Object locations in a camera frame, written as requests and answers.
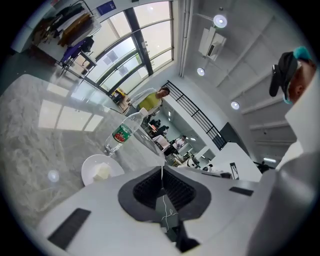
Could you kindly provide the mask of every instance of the plastic bottle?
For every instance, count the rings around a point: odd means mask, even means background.
[[[133,113],[124,119],[119,127],[105,140],[105,154],[111,156],[116,152],[138,130],[144,117],[148,115],[148,111],[143,107],[139,112]]]

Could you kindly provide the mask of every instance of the white cable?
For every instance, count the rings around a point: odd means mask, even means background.
[[[170,215],[168,215],[167,217],[170,217],[170,216],[173,216],[173,215],[176,215],[178,214],[177,212],[172,214],[173,213],[173,210],[170,209]]]
[[[168,215],[168,213],[167,213],[167,205],[166,205],[166,203],[165,203],[165,196],[163,195],[162,196],[162,200],[163,200],[163,203],[164,203],[164,209],[165,209],[165,222],[166,222],[166,226],[167,226],[167,228],[166,228],[166,231],[168,231],[169,230],[169,225],[168,225],[168,222],[167,222],[167,215]]]
[[[168,213],[167,213],[167,205],[166,205],[166,203],[165,203],[165,196],[164,196],[164,195],[162,196],[162,200],[163,200],[163,203],[164,203],[165,216],[162,217],[161,220],[163,220],[163,219],[165,218],[165,222],[166,222],[166,226],[167,226],[166,231],[168,231],[168,230],[169,230],[169,225],[168,225],[168,222],[167,222],[167,217],[176,215],[176,214],[178,214],[178,213],[176,212],[176,213],[172,214],[173,211],[172,211],[171,209],[169,209],[170,215],[168,215]]]

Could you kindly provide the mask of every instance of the blue sign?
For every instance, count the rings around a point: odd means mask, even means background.
[[[102,16],[104,14],[107,14],[108,12],[115,10],[116,5],[115,5],[114,1],[109,1],[109,2],[106,2],[106,3],[98,6],[96,9],[98,10],[100,15]]]

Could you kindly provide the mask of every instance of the white bowl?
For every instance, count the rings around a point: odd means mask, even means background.
[[[113,158],[104,154],[94,154],[89,156],[82,164],[81,177],[83,184],[88,186],[94,182],[94,176],[96,175],[95,166],[101,163],[106,163],[110,166],[110,176],[115,177],[125,173],[120,164]]]

